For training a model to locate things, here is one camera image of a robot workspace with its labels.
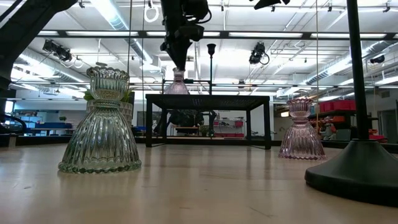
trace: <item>fluorescent light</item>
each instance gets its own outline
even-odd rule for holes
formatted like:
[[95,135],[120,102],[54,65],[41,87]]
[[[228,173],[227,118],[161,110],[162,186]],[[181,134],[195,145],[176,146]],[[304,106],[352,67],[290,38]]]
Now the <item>fluorescent light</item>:
[[350,83],[354,83],[354,79],[353,78],[350,78],[349,80],[345,80],[344,82],[340,83],[339,85],[347,85],[347,84],[350,84]]
[[42,30],[39,32],[39,35],[58,35],[58,32],[52,30]]
[[203,36],[204,37],[219,37],[220,32],[204,32]]
[[230,32],[230,37],[302,37],[302,33],[290,33],[290,32]]
[[393,82],[398,82],[398,76],[380,80],[380,81],[376,82],[376,85],[384,85],[384,84],[393,83]]
[[59,90],[60,90],[61,93],[64,93],[64,94],[70,95],[70,96],[75,96],[77,98],[83,98],[84,95],[85,95],[82,92],[79,92],[77,90],[72,90],[72,89],[69,89],[69,88],[65,88],[65,87],[64,88],[60,88]]
[[311,34],[311,38],[349,38],[349,34]]
[[264,84],[286,84],[287,80],[267,80]]
[[166,36],[166,31],[150,31],[147,32],[147,35],[150,37],[164,37]]
[[[150,37],[164,37],[166,36],[166,31],[149,31],[147,35]],[[204,37],[219,37],[220,32],[204,32]]]
[[329,101],[329,100],[334,100],[337,99],[341,96],[324,96],[322,98],[319,98],[319,101]]
[[[128,36],[129,31],[67,31],[70,36]],[[131,32],[131,36],[138,36],[138,32]]]
[[385,38],[387,34],[360,34],[361,38]]
[[289,112],[283,112],[280,114],[281,117],[286,118],[289,116]]
[[28,89],[28,90],[38,91],[38,89],[36,87],[28,85],[28,84],[22,84],[21,87]]
[[[360,34],[361,38],[384,38],[387,34]],[[349,38],[349,34],[311,34],[311,38]]]

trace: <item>glass vase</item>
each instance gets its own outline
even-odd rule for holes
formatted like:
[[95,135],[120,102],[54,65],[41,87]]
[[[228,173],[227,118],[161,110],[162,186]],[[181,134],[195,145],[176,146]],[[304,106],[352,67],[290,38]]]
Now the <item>glass vase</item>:
[[141,166],[131,124],[119,111],[129,74],[113,68],[87,70],[95,109],[80,122],[58,168],[71,173],[120,172]]
[[308,122],[312,100],[293,99],[287,102],[293,125],[287,130],[280,146],[279,157],[287,159],[326,159],[321,140]]
[[185,86],[185,83],[183,81],[185,71],[180,71],[177,68],[174,68],[173,72],[174,82],[166,88],[164,94],[189,94],[187,86]]

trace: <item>green plant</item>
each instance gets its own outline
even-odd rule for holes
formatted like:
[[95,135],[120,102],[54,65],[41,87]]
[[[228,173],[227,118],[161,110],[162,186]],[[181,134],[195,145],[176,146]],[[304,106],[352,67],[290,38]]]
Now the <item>green plant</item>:
[[120,100],[121,102],[129,103],[130,93],[132,90],[128,90],[125,92],[124,97]]
[[[125,102],[128,103],[129,102],[129,97],[130,97],[130,93],[132,92],[132,90],[128,90],[125,92],[123,98],[120,100],[120,102]],[[85,96],[83,97],[86,101],[90,101],[90,100],[95,100],[94,97],[91,95],[90,91],[87,90],[85,91]]]
[[202,136],[206,136],[207,133],[209,132],[209,126],[208,125],[199,126],[199,132],[201,132]]
[[86,101],[94,100],[94,97],[91,95],[90,91],[85,91],[85,96],[83,97]]

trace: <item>hanging cable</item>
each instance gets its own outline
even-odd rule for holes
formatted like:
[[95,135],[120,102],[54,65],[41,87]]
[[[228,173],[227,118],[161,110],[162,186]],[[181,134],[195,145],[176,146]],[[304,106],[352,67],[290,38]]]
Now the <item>hanging cable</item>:
[[319,64],[318,64],[318,51],[319,51],[319,38],[318,38],[318,33],[319,33],[319,24],[318,24],[318,0],[315,0],[315,8],[317,9],[315,13],[315,18],[317,20],[317,107],[316,107],[316,114],[317,114],[317,133],[318,133],[318,120],[319,120]]

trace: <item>spotlight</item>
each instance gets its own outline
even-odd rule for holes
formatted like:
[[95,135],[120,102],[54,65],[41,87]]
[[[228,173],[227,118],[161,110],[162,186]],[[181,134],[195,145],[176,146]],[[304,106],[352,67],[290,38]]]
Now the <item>spotlight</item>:
[[[262,63],[261,62],[261,59],[264,56],[268,58],[268,62],[267,63]],[[256,46],[254,47],[254,49],[251,52],[251,55],[249,57],[249,62],[252,65],[255,65],[255,64],[258,64],[258,63],[261,63],[263,65],[267,65],[269,63],[269,56],[266,54],[266,47],[264,46],[264,43],[258,42],[256,44]]]
[[383,63],[385,59],[386,59],[386,58],[384,57],[384,55],[382,55],[382,56],[377,57],[377,58],[372,58],[372,59],[370,60],[370,62],[371,62],[371,63]]
[[244,85],[245,84],[245,82],[244,82],[244,80],[242,79],[242,80],[239,80],[239,83],[238,84],[242,84],[242,85]]
[[[288,4],[290,0],[282,0],[285,4]],[[263,7],[268,7],[274,4],[280,4],[280,0],[260,0],[255,6],[254,9],[261,9]]]
[[45,40],[43,50],[49,54],[53,54],[63,62],[70,62],[73,58],[70,49],[64,49],[52,40]]

